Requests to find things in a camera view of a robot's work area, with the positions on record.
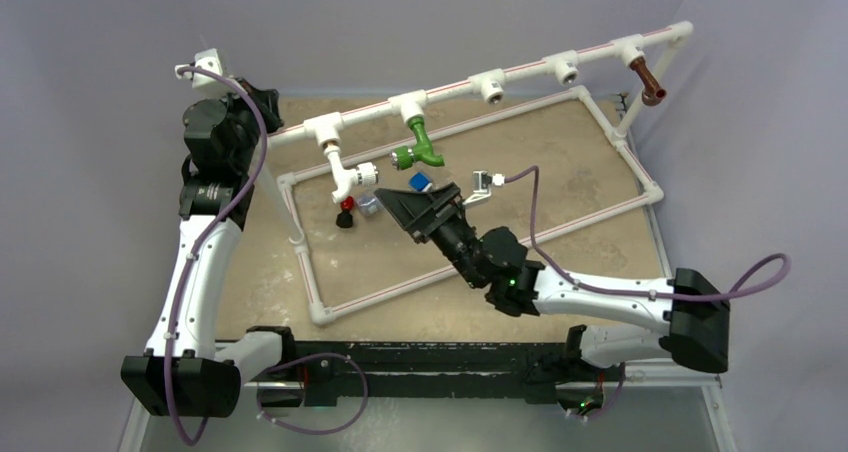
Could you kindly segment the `white water faucet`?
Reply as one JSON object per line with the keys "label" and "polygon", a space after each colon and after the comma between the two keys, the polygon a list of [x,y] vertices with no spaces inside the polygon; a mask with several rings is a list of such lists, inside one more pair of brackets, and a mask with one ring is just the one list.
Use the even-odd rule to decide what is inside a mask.
{"label": "white water faucet", "polygon": [[341,149],[336,141],[322,145],[323,155],[330,165],[331,175],[336,185],[331,193],[334,203],[341,204],[354,186],[374,186],[379,182],[379,171],[372,162],[363,162],[353,168],[346,168],[341,160]]}

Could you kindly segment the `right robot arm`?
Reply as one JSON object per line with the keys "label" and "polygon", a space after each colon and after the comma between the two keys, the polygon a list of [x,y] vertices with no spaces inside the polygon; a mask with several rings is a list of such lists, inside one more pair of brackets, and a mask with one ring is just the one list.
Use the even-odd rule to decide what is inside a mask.
{"label": "right robot arm", "polygon": [[729,369],[730,304],[697,270],[679,268],[655,279],[558,273],[530,259],[506,226],[478,235],[454,183],[429,192],[379,188],[375,196],[414,242],[434,244],[496,310],[512,317],[574,314],[617,322],[607,330],[570,332],[573,345],[562,351],[561,364],[573,378],[665,357],[696,372]]}

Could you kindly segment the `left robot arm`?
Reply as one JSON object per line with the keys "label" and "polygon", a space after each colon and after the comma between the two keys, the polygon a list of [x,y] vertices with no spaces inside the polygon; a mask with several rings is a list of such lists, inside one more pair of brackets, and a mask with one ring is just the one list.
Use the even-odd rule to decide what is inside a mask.
{"label": "left robot arm", "polygon": [[243,78],[247,96],[204,99],[183,114],[188,155],[181,168],[180,239],[159,321],[139,356],[124,358],[120,376],[154,416],[224,418],[242,386],[260,374],[284,381],[297,371],[291,332],[254,326],[219,349],[215,320],[226,271],[245,227],[254,187],[249,169],[260,133],[282,126],[279,93]]}

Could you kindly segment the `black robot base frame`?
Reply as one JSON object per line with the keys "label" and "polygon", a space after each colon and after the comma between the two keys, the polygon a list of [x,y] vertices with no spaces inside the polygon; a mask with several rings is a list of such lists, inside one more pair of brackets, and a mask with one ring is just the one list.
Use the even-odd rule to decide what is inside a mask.
{"label": "black robot base frame", "polygon": [[308,407],[341,398],[521,399],[564,408],[597,407],[604,386],[622,381],[619,365],[598,368],[569,342],[296,341],[288,370],[262,372],[254,384],[300,393]]}

